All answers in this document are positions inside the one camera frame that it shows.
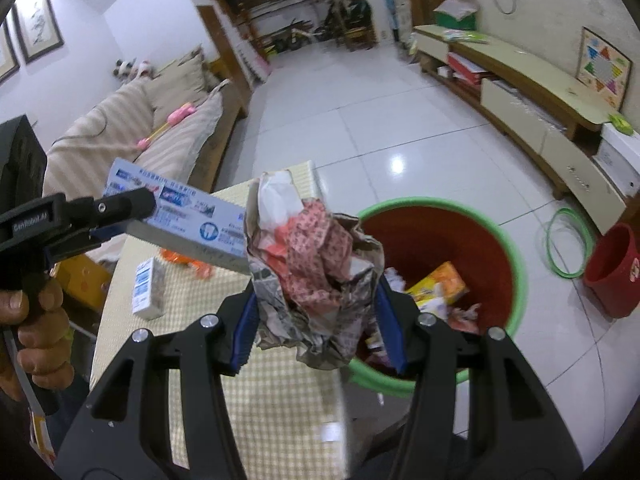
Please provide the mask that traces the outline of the left hand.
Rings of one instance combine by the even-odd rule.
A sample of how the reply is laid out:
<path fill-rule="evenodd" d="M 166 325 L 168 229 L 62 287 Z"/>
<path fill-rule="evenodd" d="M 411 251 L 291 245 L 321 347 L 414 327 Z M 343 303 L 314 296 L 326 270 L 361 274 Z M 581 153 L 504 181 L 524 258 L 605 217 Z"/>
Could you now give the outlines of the left hand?
<path fill-rule="evenodd" d="M 62 303 L 62 288 L 55 280 L 40 290 L 35 314 L 29 312 L 29 299 L 21 290 L 1 292 L 1 326 L 16 326 L 23 346 L 17 352 L 17 364 L 38 387 L 52 391 L 69 387 L 75 375 L 67 338 L 70 320 Z"/>

